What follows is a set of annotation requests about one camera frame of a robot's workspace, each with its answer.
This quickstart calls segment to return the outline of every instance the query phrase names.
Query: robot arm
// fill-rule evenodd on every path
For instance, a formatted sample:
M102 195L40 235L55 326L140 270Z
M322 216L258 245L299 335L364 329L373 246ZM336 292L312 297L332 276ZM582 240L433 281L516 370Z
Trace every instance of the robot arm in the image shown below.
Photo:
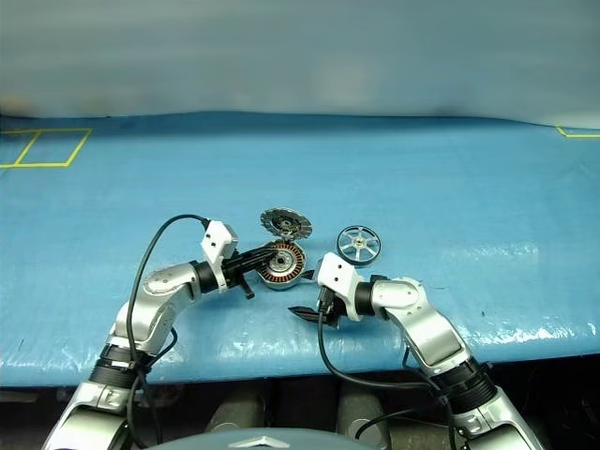
M150 274L138 291L131 316L138 358L147 365L160 352L176 317L202 293L224 293L240 285L253 296L244 274L262 267L275 250L259 247L238 254L238 238L212 220L202 240L205 262L187 262ZM127 331L128 303L116 318L89 377L75 391L43 450L121 450L131 446L126 420L129 391L137 377Z
M467 439L465 449L543 450L455 327L428 302L419 281L374 277L365 282L334 253L324 256L316 279L343 301L351 320L377 315L400 329L425 377L447 397L458 433Z

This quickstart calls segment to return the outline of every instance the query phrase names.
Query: white wall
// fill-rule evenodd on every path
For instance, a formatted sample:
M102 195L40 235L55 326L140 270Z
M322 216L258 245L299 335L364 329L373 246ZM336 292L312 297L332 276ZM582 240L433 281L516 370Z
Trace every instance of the white wall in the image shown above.
M600 128L600 1L0 0L0 108Z

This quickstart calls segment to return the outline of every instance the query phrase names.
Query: blue table surface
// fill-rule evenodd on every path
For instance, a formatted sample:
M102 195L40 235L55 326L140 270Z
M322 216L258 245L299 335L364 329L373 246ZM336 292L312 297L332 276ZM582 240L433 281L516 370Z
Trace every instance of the blue table surface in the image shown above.
M0 164L49 129L21 164L0 169L0 384L69 385L94 365L139 259L179 213L221 219L255 248L272 236L261 211L288 206L314 232L309 265L339 231L382 239L372 273L421 279L480 360L600 352L600 139L484 119L202 113L1 121ZM149 269L202 260L198 223L178 223ZM316 328L287 308L318 290L286 292L249 277L207 294L177 320L180 340L155 382L324 373ZM332 360L353 371L396 369L390 322L343 320L326 333Z

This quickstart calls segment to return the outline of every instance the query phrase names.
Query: copper coil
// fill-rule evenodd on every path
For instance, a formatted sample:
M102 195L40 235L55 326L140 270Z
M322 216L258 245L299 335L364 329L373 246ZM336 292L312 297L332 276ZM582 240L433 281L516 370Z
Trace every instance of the copper coil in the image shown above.
M295 246L294 244L288 244L286 242L281 242L281 241L276 242L271 247L272 248L281 248L281 249L288 250L291 253L293 253L293 255L296 257L295 267L289 274L280 276L280 275L270 272L268 267L265 266L259 270L259 273L261 274L261 276L266 281L270 281L273 283L285 283L287 281L290 281L290 280L298 277L300 275L300 273L302 272L302 269L304 268L304 253L302 252L302 250L300 248L298 248L298 246Z

